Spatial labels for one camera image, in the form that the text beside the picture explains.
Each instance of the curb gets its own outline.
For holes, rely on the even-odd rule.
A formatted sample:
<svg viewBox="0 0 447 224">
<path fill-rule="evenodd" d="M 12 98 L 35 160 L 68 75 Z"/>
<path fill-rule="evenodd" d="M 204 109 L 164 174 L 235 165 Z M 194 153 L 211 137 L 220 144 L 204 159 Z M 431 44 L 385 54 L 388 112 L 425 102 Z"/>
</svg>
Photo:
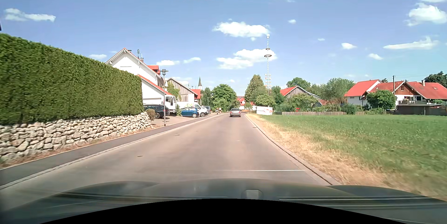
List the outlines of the curb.
<svg viewBox="0 0 447 224">
<path fill-rule="evenodd" d="M 89 155 L 89 156 L 86 156 L 86 157 L 82 157 L 82 158 L 80 158 L 80 159 L 76 159 L 76 160 L 70 161 L 70 162 L 65 163 L 65 164 L 58 165 L 58 166 L 56 166 L 56 167 L 53 167 L 53 168 L 50 168 L 50 169 L 47 169 L 47 170 L 43 170 L 43 171 L 41 171 L 41 172 L 38 172 L 38 173 L 35 173 L 35 174 L 32 174 L 32 175 L 26 176 L 26 177 L 24 177 L 24 178 L 21 178 L 21 179 L 18 179 L 18 180 L 9 182 L 9 183 L 7 183 L 7 184 L 4 184 L 4 185 L 0 186 L 0 190 L 5 189 L 5 188 L 10 187 L 10 186 L 13 186 L 13 185 L 15 185 L 15 184 L 18 184 L 18 183 L 20 183 L 20 182 L 24 182 L 24 181 L 30 180 L 30 179 L 35 178 L 35 177 L 37 177 L 37 176 L 46 174 L 46 173 L 48 173 L 48 172 L 51 172 L 51 171 L 54 171 L 54 170 L 63 168 L 64 166 L 67 166 L 67 165 L 70 165 L 70 164 L 74 164 L 74 163 L 77 163 L 77 162 L 80 162 L 80 161 L 83 161 L 83 160 L 92 158 L 92 157 L 94 157 L 94 156 L 98 156 L 98 155 L 103 154 L 103 153 L 107 153 L 107 152 L 109 152 L 109 151 L 112 151 L 112 150 L 115 150 L 115 149 L 118 149 L 118 148 L 121 148 L 121 147 L 130 145 L 130 144 L 134 144 L 134 143 L 137 143 L 137 142 L 141 142 L 141 141 L 143 141 L 143 140 L 148 140 L 148 139 L 150 139 L 150 138 L 152 138 L 152 137 L 159 136 L 159 135 L 162 135 L 162 134 L 165 134 L 165 133 L 174 131 L 174 130 L 178 130 L 178 129 L 181 129 L 181 128 L 183 128 L 183 127 L 188 127 L 188 126 L 190 126 L 190 125 L 192 125 L 192 124 L 197 124 L 197 123 L 199 123 L 199 122 L 206 121 L 206 120 L 208 120 L 208 119 L 210 119 L 210 118 L 214 118 L 214 116 L 209 117 L 209 118 L 205 118 L 205 119 L 200 120 L 200 121 L 192 122 L 192 123 L 190 123 L 190 124 L 186 124 L 186 125 L 183 125 L 183 126 L 180 126 L 180 127 L 176 127 L 176 128 L 174 128 L 174 129 L 171 129 L 171 130 L 167 130 L 167 131 L 164 131 L 164 132 L 160 132 L 160 133 L 157 133 L 157 134 L 154 134 L 154 135 L 151 135 L 151 136 L 148 136 L 148 137 L 145 137 L 145 138 L 136 140 L 136 141 L 132 141 L 132 142 L 129 142 L 129 143 L 125 143 L 125 144 L 122 144 L 122 145 L 119 145 L 119 146 L 116 146 L 116 147 L 113 147 L 113 148 L 110 148 L 110 149 L 107 149 L 107 150 L 104 150 L 104 151 L 101 151 L 101 152 L 98 152 L 98 153 L 94 153 L 94 154 L 92 154 L 92 155 Z"/>
<path fill-rule="evenodd" d="M 333 177 L 321 172 L 320 170 L 318 170 L 316 167 L 312 166 L 311 164 L 309 164 L 307 161 L 305 161 L 304 159 L 298 157 L 295 153 L 293 153 L 291 150 L 287 149 L 286 147 L 282 146 L 280 143 L 278 143 L 277 141 L 274 141 L 271 137 L 269 137 L 264 130 L 262 130 L 259 125 L 257 125 L 253 120 L 251 120 L 251 118 L 246 117 L 250 120 L 251 123 L 253 123 L 256 128 L 258 130 L 260 130 L 262 132 L 262 134 L 264 134 L 265 137 L 267 137 L 268 140 L 270 140 L 272 143 L 274 143 L 277 147 L 281 148 L 284 152 L 286 152 L 288 155 L 290 155 L 292 158 L 294 158 L 296 161 L 298 161 L 299 163 L 301 163 L 302 165 L 304 165 L 306 168 L 308 168 L 310 171 L 312 171 L 313 173 L 315 173 L 316 175 L 318 175 L 320 178 L 322 178 L 323 180 L 325 180 L 327 183 L 329 183 L 332 186 L 335 185 L 342 185 L 340 182 L 338 182 L 337 180 L 335 180 Z"/>
</svg>

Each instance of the green hedge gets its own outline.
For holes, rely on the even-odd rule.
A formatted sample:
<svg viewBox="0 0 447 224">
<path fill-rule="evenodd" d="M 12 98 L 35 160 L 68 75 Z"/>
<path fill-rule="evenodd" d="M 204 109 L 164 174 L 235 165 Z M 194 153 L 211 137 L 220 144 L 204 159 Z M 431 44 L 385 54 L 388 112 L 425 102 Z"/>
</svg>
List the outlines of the green hedge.
<svg viewBox="0 0 447 224">
<path fill-rule="evenodd" d="M 4 33 L 0 91 L 0 124 L 143 112 L 138 76 Z"/>
</svg>

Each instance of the dry grass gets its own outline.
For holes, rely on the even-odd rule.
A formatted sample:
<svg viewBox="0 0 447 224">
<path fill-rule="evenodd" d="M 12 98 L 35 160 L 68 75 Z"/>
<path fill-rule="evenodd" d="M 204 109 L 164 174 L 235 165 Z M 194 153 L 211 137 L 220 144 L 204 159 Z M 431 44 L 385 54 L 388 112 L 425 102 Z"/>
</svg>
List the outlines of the dry grass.
<svg viewBox="0 0 447 224">
<path fill-rule="evenodd" d="M 362 159 L 336 149 L 328 149 L 324 144 L 315 141 L 315 136 L 297 130 L 287 130 L 281 125 L 273 124 L 257 115 L 248 115 L 271 138 L 288 148 L 296 155 L 315 166 L 318 170 L 336 179 L 343 185 L 364 185 L 388 187 L 413 192 L 429 197 L 447 200 L 447 196 L 420 184 L 406 183 L 406 176 L 400 173 L 389 173 L 380 168 L 365 164 Z M 322 133 L 327 141 L 343 142 L 340 137 Z"/>
</svg>

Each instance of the fence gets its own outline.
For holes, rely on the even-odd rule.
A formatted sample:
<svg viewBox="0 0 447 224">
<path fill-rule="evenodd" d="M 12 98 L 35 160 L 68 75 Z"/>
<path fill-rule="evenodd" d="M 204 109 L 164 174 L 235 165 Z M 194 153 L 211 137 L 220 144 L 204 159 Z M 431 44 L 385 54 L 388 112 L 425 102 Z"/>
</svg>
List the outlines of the fence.
<svg viewBox="0 0 447 224">
<path fill-rule="evenodd" d="M 356 115 L 364 115 L 364 111 L 358 111 L 355 113 Z M 302 115 L 312 115 L 312 116 L 334 116 L 334 115 L 346 115 L 346 112 L 342 111 L 324 111 L 324 112 L 316 112 L 316 111 L 288 111 L 282 112 L 282 115 L 293 115 L 293 116 L 302 116 Z"/>
</svg>

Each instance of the road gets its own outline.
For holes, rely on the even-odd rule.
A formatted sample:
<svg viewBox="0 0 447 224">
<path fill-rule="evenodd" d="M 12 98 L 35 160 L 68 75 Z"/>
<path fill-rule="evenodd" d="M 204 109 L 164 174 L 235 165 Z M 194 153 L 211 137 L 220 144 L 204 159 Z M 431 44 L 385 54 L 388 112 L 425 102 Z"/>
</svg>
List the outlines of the road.
<svg viewBox="0 0 447 224">
<path fill-rule="evenodd" d="M 221 114 L 84 159 L 0 190 L 3 210 L 109 181 L 263 178 L 327 185 L 248 118 Z"/>
</svg>

